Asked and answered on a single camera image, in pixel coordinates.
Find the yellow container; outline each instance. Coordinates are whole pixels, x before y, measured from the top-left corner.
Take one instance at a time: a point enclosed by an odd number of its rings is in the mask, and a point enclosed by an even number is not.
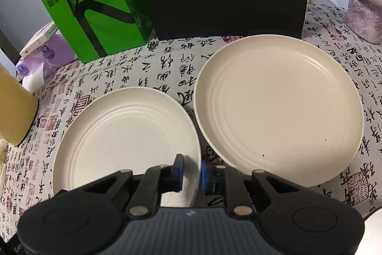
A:
[[[37,108],[37,99],[0,64],[0,136],[13,146],[19,145]]]

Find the black object with white text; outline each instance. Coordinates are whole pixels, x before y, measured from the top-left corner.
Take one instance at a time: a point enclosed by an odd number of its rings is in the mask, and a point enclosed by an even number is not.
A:
[[[205,194],[224,207],[160,207],[179,192],[183,156],[145,174],[115,172],[41,202],[21,217],[27,254],[353,255],[364,233],[352,207],[263,170],[202,163]]]

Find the white round object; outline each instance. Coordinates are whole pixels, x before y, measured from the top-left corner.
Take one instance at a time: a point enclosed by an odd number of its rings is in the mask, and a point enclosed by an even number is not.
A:
[[[121,169],[143,174],[185,156],[183,190],[162,195],[162,206],[190,206],[200,176],[200,145],[182,106],[155,89],[130,87],[85,108],[65,133],[53,167],[53,194]]]
[[[381,255],[382,209],[365,221],[365,233],[355,255]]]
[[[262,169],[305,187],[341,173],[360,146],[360,96],[344,69],[302,40],[242,38],[202,67],[194,90],[200,129],[242,173]]]

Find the table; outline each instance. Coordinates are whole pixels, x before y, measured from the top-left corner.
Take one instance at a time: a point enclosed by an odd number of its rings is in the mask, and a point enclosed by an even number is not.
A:
[[[366,216],[382,206],[382,47],[356,36],[343,23],[344,13],[344,9],[309,4],[302,38],[331,55],[352,78],[364,106],[364,137],[349,167],[313,189],[354,206]],[[6,184],[0,199],[3,238],[7,241],[16,232],[18,219],[26,209],[51,197],[58,144],[87,105],[119,88],[152,87],[180,102],[197,127],[192,103],[196,77],[214,52],[238,38],[159,41],[153,35],[146,46],[60,68],[36,92],[39,111],[26,140],[8,150]],[[213,164],[220,163],[200,131],[199,138],[202,153]],[[208,201],[214,205],[219,198]]]

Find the blue logo on tissue pack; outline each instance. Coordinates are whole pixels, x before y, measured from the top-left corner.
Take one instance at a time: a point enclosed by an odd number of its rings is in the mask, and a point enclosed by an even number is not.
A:
[[[24,65],[19,65],[18,70],[19,70],[19,73],[23,76],[28,76],[29,74],[29,69]]]
[[[48,46],[43,46],[42,53],[44,57],[46,57],[49,60],[53,59],[55,56],[54,50],[50,49]]]

